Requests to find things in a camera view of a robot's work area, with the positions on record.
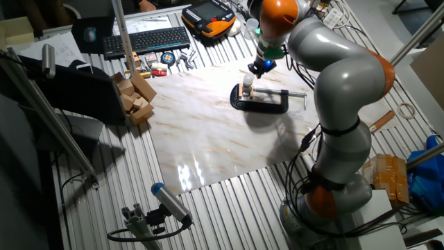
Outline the person's bare hand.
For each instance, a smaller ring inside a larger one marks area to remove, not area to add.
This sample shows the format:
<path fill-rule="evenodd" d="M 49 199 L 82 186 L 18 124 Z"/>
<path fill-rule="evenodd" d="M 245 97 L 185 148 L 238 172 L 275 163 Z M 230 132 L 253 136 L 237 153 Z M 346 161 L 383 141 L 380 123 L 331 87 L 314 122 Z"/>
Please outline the person's bare hand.
<path fill-rule="evenodd" d="M 148 0 L 139 0 L 138 6 L 141 12 L 150 12 L 157 10 L 156 6 Z"/>

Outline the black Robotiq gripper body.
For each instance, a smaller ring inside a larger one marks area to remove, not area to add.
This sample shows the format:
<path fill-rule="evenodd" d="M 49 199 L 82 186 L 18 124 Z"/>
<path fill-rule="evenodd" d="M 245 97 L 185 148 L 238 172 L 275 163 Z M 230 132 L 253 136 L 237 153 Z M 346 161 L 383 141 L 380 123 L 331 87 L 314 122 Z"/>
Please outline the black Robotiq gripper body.
<path fill-rule="evenodd" d="M 258 72 L 269 72 L 277 66 L 274 60 L 265 60 L 260 57 L 256 57 L 253 65 Z"/>

